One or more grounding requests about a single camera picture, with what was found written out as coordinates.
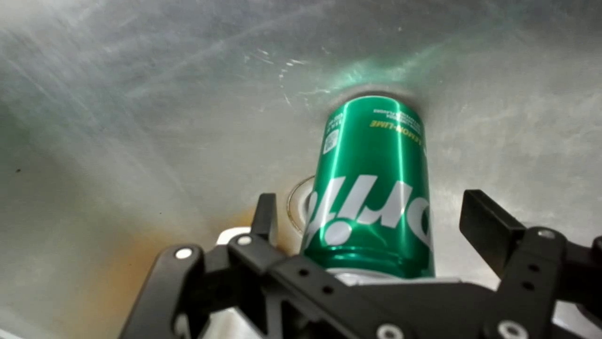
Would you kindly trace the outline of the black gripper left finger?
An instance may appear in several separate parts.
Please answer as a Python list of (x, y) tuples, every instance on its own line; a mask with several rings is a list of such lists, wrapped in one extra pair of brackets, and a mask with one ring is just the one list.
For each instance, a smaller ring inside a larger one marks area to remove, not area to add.
[(198, 245), (162, 251), (119, 339), (200, 339), (224, 309), (239, 309), (268, 339), (414, 339), (399, 315), (362, 290), (275, 249), (275, 228), (277, 196), (262, 194), (249, 234), (209, 252)]

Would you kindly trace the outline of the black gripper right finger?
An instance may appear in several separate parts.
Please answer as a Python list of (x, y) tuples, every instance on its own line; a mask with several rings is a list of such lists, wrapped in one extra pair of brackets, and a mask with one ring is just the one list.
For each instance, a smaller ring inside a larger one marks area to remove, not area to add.
[(569, 301), (602, 322), (602, 237), (589, 247), (546, 226), (525, 226), (484, 190), (463, 194), (459, 230), (499, 277), (480, 335), (484, 339), (580, 339), (554, 324)]

